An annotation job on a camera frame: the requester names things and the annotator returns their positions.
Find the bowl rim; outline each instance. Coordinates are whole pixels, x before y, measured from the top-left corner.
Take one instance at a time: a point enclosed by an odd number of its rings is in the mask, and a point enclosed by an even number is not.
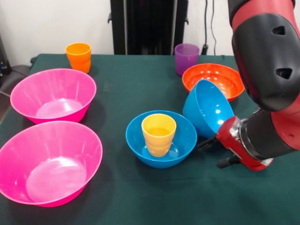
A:
[[[19,109],[17,109],[17,107],[14,105],[13,100],[12,100],[12,99],[13,99],[13,96],[15,95],[15,94],[14,94],[15,90],[17,90],[18,87],[19,87],[20,85],[22,85],[22,83],[25,82],[26,80],[32,79],[32,77],[39,76],[39,75],[43,74],[44,72],[48,72],[48,71],[56,71],[56,70],[60,70],[60,71],[61,71],[61,70],[65,70],[65,71],[72,71],[72,72],[75,71],[75,72],[77,72],[77,73],[79,73],[79,74],[81,74],[81,75],[87,77],[87,78],[91,81],[91,83],[92,83],[92,85],[93,85],[93,88],[94,88],[94,93],[92,94],[91,99],[90,99],[85,105],[83,105],[80,109],[76,110],[75,112],[68,113],[68,114],[66,114],[66,115],[64,115],[64,116],[60,116],[60,117],[41,118],[41,117],[36,117],[36,116],[30,116],[30,115],[28,115],[28,114],[25,114],[25,113],[21,112]],[[75,69],[69,69],[69,68],[47,69],[47,70],[42,70],[42,71],[40,71],[40,72],[36,72],[36,73],[34,73],[34,74],[32,74],[32,75],[29,75],[28,77],[25,77],[23,80],[21,80],[21,81],[13,88],[13,90],[11,91],[11,94],[10,94],[10,104],[11,104],[11,106],[13,107],[13,109],[16,110],[19,114],[21,114],[21,115],[23,115],[23,116],[25,116],[25,117],[28,117],[28,118],[33,118],[33,119],[37,119],[37,120],[53,120],[53,119],[59,120],[59,119],[64,118],[64,117],[66,117],[66,116],[72,115],[72,114],[74,114],[74,113],[76,113],[76,112],[82,110],[82,109],[85,108],[86,106],[88,106],[88,105],[92,102],[92,100],[94,99],[94,97],[95,97],[95,95],[96,95],[96,92],[97,92],[97,85],[96,85],[96,82],[94,81],[94,79],[93,79],[91,76],[89,76],[88,74],[86,74],[86,73],[84,73],[84,72],[82,72],[82,71],[75,70]]]
[[[232,109],[232,107],[231,107],[231,105],[230,105],[230,103],[229,103],[229,101],[228,101],[228,99],[226,98],[226,96],[223,94],[223,92],[221,92],[221,90],[213,83],[213,82],[211,82],[211,81],[208,81],[208,80],[205,80],[205,79],[203,79],[203,80],[199,80],[198,81],[198,83],[195,85],[195,98],[196,98],[196,103],[197,103],[197,106],[198,106],[198,109],[199,109],[199,113],[201,114],[201,116],[202,116],[202,118],[204,119],[204,121],[206,122],[206,124],[207,124],[207,126],[210,128],[210,130],[213,132],[213,133],[217,133],[218,131],[214,131],[212,128],[211,128],[211,126],[209,126],[208,124],[208,122],[207,122],[207,117],[206,116],[204,116],[204,114],[203,114],[203,110],[201,110],[201,108],[200,108],[200,106],[199,106],[199,99],[198,99],[198,95],[197,95],[197,88],[198,88],[198,85],[199,85],[199,83],[200,82],[205,82],[205,83],[210,83],[211,84],[211,86],[212,87],[215,87],[215,88],[217,88],[217,90],[219,91],[219,93],[224,97],[224,99],[225,99],[225,104],[227,105],[227,106],[229,106],[229,108],[230,108],[230,112],[231,112],[231,114],[232,114],[232,116],[234,116],[234,112],[233,112],[233,109]]]
[[[184,155],[182,155],[181,157],[178,157],[178,158],[175,158],[175,159],[170,159],[170,160],[154,160],[154,159],[151,159],[151,158],[146,158],[144,157],[143,155],[139,154],[136,150],[134,150],[134,148],[131,146],[131,144],[129,143],[128,141],[128,128],[130,127],[130,125],[133,123],[134,120],[136,120],[138,117],[140,116],[143,116],[145,114],[148,114],[148,113],[151,113],[151,114],[155,114],[155,113],[170,113],[170,114],[176,114],[180,117],[182,117],[184,120],[186,120],[192,127],[193,131],[194,131],[194,138],[195,138],[195,145],[193,146],[193,148],[191,148],[190,151],[187,151]],[[187,118],[185,118],[184,116],[180,115],[179,113],[176,113],[176,112],[172,112],[172,111],[168,111],[168,110],[152,110],[152,111],[147,111],[147,112],[144,112],[142,114],[139,114],[138,116],[134,117],[131,122],[128,124],[127,128],[126,128],[126,133],[125,133],[125,136],[126,136],[126,142],[128,144],[128,146],[131,148],[131,150],[134,152],[134,154],[138,155],[139,157],[141,158],[144,158],[148,161],[152,161],[152,162],[158,162],[158,163],[166,163],[166,162],[173,162],[173,161],[176,161],[176,160],[179,160],[179,159],[182,159],[182,158],[185,158],[189,153],[191,153],[191,151],[194,149],[194,147],[196,146],[197,144],[197,138],[198,138],[198,135],[197,135],[197,132],[196,132],[196,129],[194,127],[194,125],[192,124],[191,121],[189,121]]]
[[[245,86],[244,86],[243,81],[242,81],[242,79],[241,79],[241,77],[240,77],[240,73],[239,73],[237,70],[235,70],[235,69],[233,69],[233,68],[231,68],[231,67],[222,65],[222,64],[217,64],[217,63],[200,63],[200,64],[197,64],[197,65],[194,65],[194,66],[188,68],[186,71],[184,71],[184,73],[183,73],[183,75],[182,75],[182,83],[183,83],[184,87],[186,88],[186,90],[188,90],[188,92],[191,92],[192,89],[188,88],[188,87],[187,87],[187,84],[184,82],[185,74],[187,74],[188,71],[192,70],[193,68],[198,67],[198,66],[203,66],[203,65],[212,65],[212,66],[223,67],[223,68],[229,69],[229,70],[231,70],[232,72],[234,72],[235,74],[238,74],[238,75],[239,75],[239,76],[238,76],[238,77],[239,77],[239,82],[240,82],[240,84],[242,85],[242,88],[238,88],[238,93],[237,93],[236,95],[233,95],[233,96],[230,96],[229,98],[227,98],[228,100],[235,99],[236,97],[240,96],[241,93],[243,93],[243,91],[245,90]]]
[[[13,201],[13,202],[21,203],[21,204],[25,204],[25,205],[45,205],[45,204],[49,204],[49,203],[54,203],[54,202],[60,201],[60,200],[62,200],[62,199],[64,199],[64,198],[67,198],[67,197],[73,195],[74,193],[78,192],[80,189],[84,188],[84,187],[88,184],[88,182],[90,182],[90,180],[95,176],[96,172],[98,171],[98,169],[99,169],[99,167],[100,167],[100,164],[101,164],[101,162],[102,162],[102,158],[103,158],[103,145],[102,145],[102,142],[101,142],[100,138],[98,137],[98,135],[97,135],[91,128],[89,128],[89,127],[87,127],[87,126],[85,126],[85,125],[83,125],[83,124],[81,124],[81,123],[76,123],[76,122],[72,122],[72,121],[64,121],[64,120],[61,121],[61,120],[56,120],[56,121],[50,121],[50,122],[45,122],[45,123],[36,124],[36,125],[34,125],[34,126],[32,126],[32,127],[29,127],[29,128],[27,128],[27,129],[24,129],[24,130],[22,130],[21,132],[19,132],[19,133],[17,133],[16,135],[14,135],[12,138],[10,138],[10,139],[9,139],[9,140],[8,140],[8,141],[0,148],[0,154],[1,154],[1,152],[3,151],[3,149],[6,147],[6,145],[8,145],[8,143],[12,142],[12,141],[15,139],[15,137],[20,136],[20,135],[22,135],[23,133],[28,132],[28,130],[36,129],[36,128],[39,127],[39,126],[45,126],[45,125],[47,125],[47,124],[49,124],[49,123],[67,123],[67,124],[73,124],[73,125],[76,125],[76,126],[84,127],[86,130],[90,131],[91,134],[92,134],[93,136],[96,137],[96,139],[98,140],[99,145],[100,145],[100,146],[99,146],[99,151],[100,151],[101,155],[100,155],[100,158],[99,158],[99,162],[98,162],[98,164],[97,164],[97,166],[96,166],[96,168],[95,168],[95,171],[90,175],[90,177],[88,177],[88,178],[86,179],[86,181],[84,182],[84,184],[83,184],[80,188],[76,189],[76,191],[74,191],[73,193],[68,194],[68,195],[66,195],[66,196],[64,196],[64,197],[61,197],[61,198],[57,198],[57,199],[54,199],[54,200],[51,200],[51,201],[47,201],[47,202],[24,202],[24,201],[19,201],[19,200],[16,200],[16,199],[14,199],[14,198],[8,196],[7,194],[3,193],[2,189],[0,188],[0,193],[1,193],[3,196],[5,196],[7,199],[9,199],[9,200],[11,200],[11,201]]]

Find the orange cup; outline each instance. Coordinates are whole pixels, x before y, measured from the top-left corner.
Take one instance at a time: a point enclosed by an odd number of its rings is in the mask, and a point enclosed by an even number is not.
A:
[[[88,73],[90,71],[91,47],[87,43],[72,43],[66,47],[67,58],[72,69]]]

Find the dark green cloth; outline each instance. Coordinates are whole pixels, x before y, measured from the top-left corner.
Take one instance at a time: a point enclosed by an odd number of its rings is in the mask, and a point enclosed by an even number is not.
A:
[[[234,58],[200,56],[236,68]],[[31,73],[69,68],[65,55],[39,55]],[[89,72],[97,94],[82,120],[101,138],[103,161],[95,177],[72,202],[40,208],[0,197],[0,224],[198,225],[300,223],[300,154],[276,158],[265,171],[243,165],[220,170],[230,152],[216,144],[193,151],[179,165],[157,170],[141,163],[125,140],[128,123],[140,113],[162,109],[182,113],[187,97],[173,56],[93,55]],[[246,93],[231,103],[246,118],[256,106]],[[0,146],[33,124],[10,109],[0,126]]]

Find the pink bowl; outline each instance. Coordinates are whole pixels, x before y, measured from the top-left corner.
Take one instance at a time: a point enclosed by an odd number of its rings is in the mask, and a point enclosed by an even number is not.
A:
[[[0,193],[22,204],[63,205],[82,192],[102,154],[99,137],[82,124],[52,121],[32,126],[0,149]]]
[[[96,94],[87,74],[73,69],[49,69],[26,77],[10,95],[12,107],[38,124],[53,120],[79,122]]]

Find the cup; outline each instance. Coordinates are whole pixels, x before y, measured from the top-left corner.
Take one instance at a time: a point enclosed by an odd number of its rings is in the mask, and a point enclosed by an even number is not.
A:
[[[165,114],[152,114],[142,121],[142,133],[147,149],[155,157],[162,157],[168,153],[175,131],[175,120]]]
[[[200,49],[192,44],[180,44],[175,47],[176,72],[182,76],[184,72],[197,64]]]
[[[72,69],[88,73],[90,71],[91,47],[87,43],[73,43],[66,47],[67,58]]]

